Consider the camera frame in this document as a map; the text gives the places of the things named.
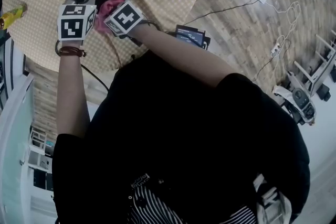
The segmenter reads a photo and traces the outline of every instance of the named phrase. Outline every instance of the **bracelet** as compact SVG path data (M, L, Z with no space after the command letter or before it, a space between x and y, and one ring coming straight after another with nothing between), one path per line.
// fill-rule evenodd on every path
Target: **bracelet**
M78 56L78 57L85 57L86 56L86 52L84 50L80 50L76 47L62 47L60 48L60 50L58 51L58 55L62 56Z

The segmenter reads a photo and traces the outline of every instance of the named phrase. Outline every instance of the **black shirt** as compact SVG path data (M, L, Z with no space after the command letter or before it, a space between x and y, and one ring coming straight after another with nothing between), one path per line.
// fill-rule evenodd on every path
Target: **black shirt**
M308 165L295 122L246 77L210 88L148 52L118 71L85 139L58 136L52 171L61 223L126 223L132 184L148 175L183 221L218 224L255 210L258 173L299 214Z

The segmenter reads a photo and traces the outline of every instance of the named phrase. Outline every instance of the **wooden floor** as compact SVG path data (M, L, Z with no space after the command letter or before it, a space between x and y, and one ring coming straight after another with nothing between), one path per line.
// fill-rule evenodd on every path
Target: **wooden floor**
M187 22L208 12L248 1L250 0L197 0ZM294 60L305 68L314 68L318 60L314 52L319 49L315 34L330 40L330 30L335 27L336 0L267 0L278 10L286 10L294 1L300 3L301 17L296 30L289 35L292 45L286 55L285 50L282 51L273 79L271 77L277 63L276 58L264 68L256 81L268 93L276 83L284 79L285 70L296 71L293 67ZM212 14L190 26L206 30L212 37L209 50L227 60L250 79L254 79L261 67L270 60L270 51L277 38L280 35L286 36L290 27L286 14L277 14L272 7L261 3ZM50 138L55 138L57 73L31 61L27 61L27 67L35 76L34 126L45 131ZM100 77L110 84L113 75L114 72L109 72ZM100 104L106 96L104 88L88 74L85 74L85 85L88 101Z

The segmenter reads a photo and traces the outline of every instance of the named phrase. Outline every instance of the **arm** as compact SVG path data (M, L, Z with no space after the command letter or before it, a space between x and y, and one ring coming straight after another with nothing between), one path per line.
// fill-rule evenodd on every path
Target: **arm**
M192 44L178 40L148 25L138 25L130 36L144 43L152 52L174 68L201 82L216 87L235 70L220 57Z
M81 41L63 42L79 48ZM61 56L57 88L57 132L84 137L90 123L78 56Z

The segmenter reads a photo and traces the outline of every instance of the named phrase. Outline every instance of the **white cable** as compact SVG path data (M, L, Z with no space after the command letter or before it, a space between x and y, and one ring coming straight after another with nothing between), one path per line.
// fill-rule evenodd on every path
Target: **white cable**
M289 22L289 24L290 24L290 28L289 28L288 35L287 35L287 36L281 35L281 36L279 36L279 37L277 38L277 41L276 41L276 44L279 44L279 45L280 45L280 51L279 51L279 53L277 54L277 56L278 56L278 61L277 61L277 64L276 64L276 66L275 66L275 68L274 68L274 70L273 70L273 74L272 74L272 77L271 77L271 80L272 80L273 77L274 77L275 71L276 71L276 69L277 69L277 67L278 67L278 63L279 63L279 61L280 61L280 54L281 54L281 52L282 52L282 49L284 48L285 42L286 42L287 38L289 37L290 33L293 32L293 31L295 30L296 25L297 25L297 22L298 22L298 19L300 18L300 15L301 15L301 6L300 6L300 3L299 3L299 2L295 1L295 2L293 2L293 3L289 6L289 8L288 8L287 10L285 10L285 11L278 11L273 5L271 5L271 4L267 3L267 2L265 2L265 3L266 3L268 6L273 7L274 10L275 10L278 14L286 13L286 14L287 14L288 22ZM290 20L290 18L289 18L289 13L290 13L291 10L293 10L293 11L294 11L294 14L295 14L295 20L292 21L292 22L291 22L291 20Z

